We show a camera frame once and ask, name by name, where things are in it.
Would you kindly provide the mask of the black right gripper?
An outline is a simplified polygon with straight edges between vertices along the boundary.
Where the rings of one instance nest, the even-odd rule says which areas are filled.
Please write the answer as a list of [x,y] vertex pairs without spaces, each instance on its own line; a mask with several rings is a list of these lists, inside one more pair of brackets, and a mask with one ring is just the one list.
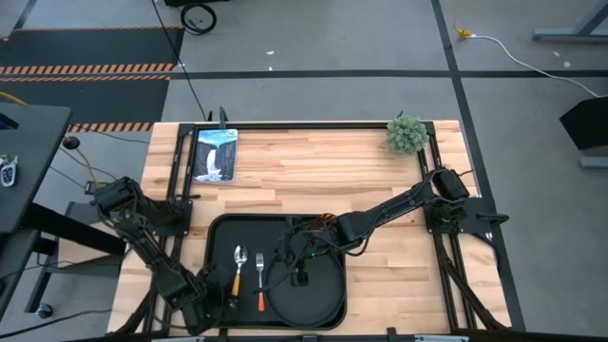
[[[287,230],[278,239],[275,261],[288,268],[296,267],[307,259],[340,253],[337,238],[337,216],[287,216]],[[309,274],[295,270],[290,274],[294,287],[307,286]]]

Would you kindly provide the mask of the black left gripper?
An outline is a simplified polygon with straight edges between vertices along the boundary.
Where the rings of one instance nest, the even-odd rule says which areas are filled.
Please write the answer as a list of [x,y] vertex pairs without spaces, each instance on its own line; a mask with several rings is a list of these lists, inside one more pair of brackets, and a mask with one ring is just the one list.
[[238,311],[238,296],[231,291],[237,273],[236,266],[205,266],[197,274],[201,296],[194,304],[191,333],[203,333],[217,326],[223,314]]

